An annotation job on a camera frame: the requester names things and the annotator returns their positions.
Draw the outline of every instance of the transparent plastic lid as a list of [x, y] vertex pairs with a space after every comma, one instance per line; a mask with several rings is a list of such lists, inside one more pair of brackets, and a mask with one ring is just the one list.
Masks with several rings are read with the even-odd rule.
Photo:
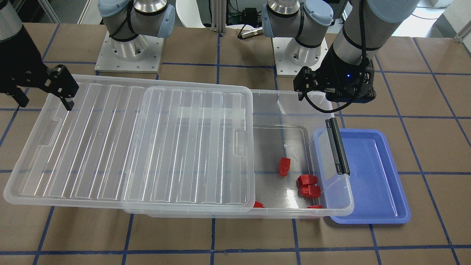
[[5, 188], [7, 201], [205, 212], [253, 207], [249, 89], [76, 79], [72, 111], [48, 96]]

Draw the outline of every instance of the black cable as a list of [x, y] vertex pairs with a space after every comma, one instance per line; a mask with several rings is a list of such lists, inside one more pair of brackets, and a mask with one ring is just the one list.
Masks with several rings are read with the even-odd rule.
[[237, 34], [237, 38], [238, 38], [238, 39], [241, 38], [241, 36], [242, 36], [242, 30], [245, 28], [245, 26], [247, 26], [247, 24], [244, 24], [244, 25], [242, 26], [242, 28], [240, 29], [239, 34]]
[[[134, 3], [134, 0], [130, 0], [128, 5], [132, 5], [133, 6], [133, 3]], [[113, 38], [116, 34], [118, 34], [118, 32], [122, 29], [122, 27], [124, 26], [124, 24], [126, 23], [126, 21], [128, 21], [128, 15], [126, 15], [126, 17], [124, 18], [123, 22], [121, 22], [121, 24], [119, 25], [118, 29], [113, 33], [113, 34], [110, 34], [110, 38]]]
[[236, 9], [236, 8], [232, 5], [231, 0], [228, 0], [228, 2], [229, 2], [229, 5], [232, 7], [232, 9], [233, 9], [234, 11], [237, 11], [237, 13], [241, 13], [241, 12], [239, 11], [239, 7], [238, 7], [238, 6], [237, 6], [237, 9]]
[[419, 16], [416, 16], [416, 15], [414, 15], [414, 14], [411, 14], [411, 15], [414, 16], [414, 17], [418, 17], [418, 18], [421, 18], [421, 19], [427, 19], [427, 20], [435, 20], [435, 19], [438, 19], [438, 17], [436, 17], [436, 18], [426, 18], [426, 17], [419, 17]]
[[208, 8], [209, 8], [209, 19], [212, 22], [211, 0], [208, 0]]
[[447, 9], [451, 4], [447, 4], [444, 7], [439, 7], [439, 8], [429, 8], [429, 7], [416, 7], [416, 8], [428, 8], [428, 9]]
[[334, 112], [337, 112], [337, 111], [340, 111], [340, 110], [343, 110], [344, 108], [350, 106], [359, 96], [360, 94], [360, 90], [361, 90], [361, 86], [363, 85], [363, 82], [365, 81], [365, 70], [366, 68], [368, 67], [368, 58], [366, 57], [366, 35], [365, 35], [365, 21], [363, 19], [363, 4], [364, 4], [364, 1], [365, 0], [360, 0], [360, 3], [358, 5], [358, 9], [359, 9], [359, 19], [360, 19], [360, 36], [361, 36], [361, 77], [360, 77], [360, 81], [358, 82], [358, 87], [357, 87], [357, 91], [355, 91], [355, 94], [353, 95], [353, 98], [351, 98], [347, 103], [345, 103], [344, 105], [342, 105], [341, 107], [338, 107], [338, 108], [335, 108], [335, 109], [332, 109], [332, 110], [325, 110], [325, 109], [322, 109], [322, 108], [319, 108], [318, 106], [316, 106], [312, 101], [311, 99], [308, 97], [308, 92], [311, 92], [314, 90], [311, 89], [311, 90], [307, 90], [305, 91], [303, 94], [304, 94], [304, 97], [306, 98], [306, 101], [314, 108], [316, 109], [317, 111], [320, 111], [322, 113], [334, 113]]

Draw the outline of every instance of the red plastic block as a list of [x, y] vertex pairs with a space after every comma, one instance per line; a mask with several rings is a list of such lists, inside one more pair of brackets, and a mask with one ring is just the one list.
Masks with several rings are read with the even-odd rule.
[[253, 205], [254, 208], [265, 208], [262, 203], [259, 203], [255, 201], [255, 204]]
[[280, 159], [280, 164], [278, 166], [278, 173], [282, 177], [286, 177], [288, 175], [288, 170], [290, 170], [291, 159], [282, 157]]
[[317, 184], [317, 177], [311, 174], [301, 175], [298, 178], [299, 187]]
[[321, 196], [321, 187], [310, 185], [307, 187], [301, 187], [301, 194], [306, 198], [316, 199]]
[[322, 205], [312, 205], [312, 206], [309, 206], [308, 209], [322, 209]]

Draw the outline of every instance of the blue joint cap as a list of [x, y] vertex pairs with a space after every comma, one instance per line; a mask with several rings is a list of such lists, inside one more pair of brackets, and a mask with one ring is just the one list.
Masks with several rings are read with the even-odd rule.
[[321, 25], [330, 26], [332, 23], [332, 7], [322, 0], [306, 0], [304, 10], [310, 18]]
[[371, 11], [382, 21], [401, 23], [408, 18], [419, 4], [419, 0], [367, 0]]
[[266, 37], [274, 38], [273, 30], [270, 24], [270, 17], [268, 16], [267, 4], [263, 4], [262, 7], [262, 27], [263, 35]]
[[99, 0], [98, 10], [101, 17], [111, 17], [127, 7], [129, 0]]
[[168, 5], [165, 14], [163, 15], [162, 24], [160, 25], [159, 33], [157, 37], [159, 38], [168, 38], [173, 32], [173, 27], [175, 25], [175, 7], [173, 5]]

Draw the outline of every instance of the black latch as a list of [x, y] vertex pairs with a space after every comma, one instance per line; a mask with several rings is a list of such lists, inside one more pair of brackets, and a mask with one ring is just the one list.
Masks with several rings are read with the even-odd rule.
[[339, 125], [337, 124], [337, 120], [335, 118], [327, 119], [325, 120], [325, 125], [327, 126], [327, 133], [329, 134], [329, 141], [332, 148], [332, 155], [337, 174], [350, 175], [347, 155], [345, 154], [345, 149], [343, 148], [342, 137], [340, 136], [340, 129]]

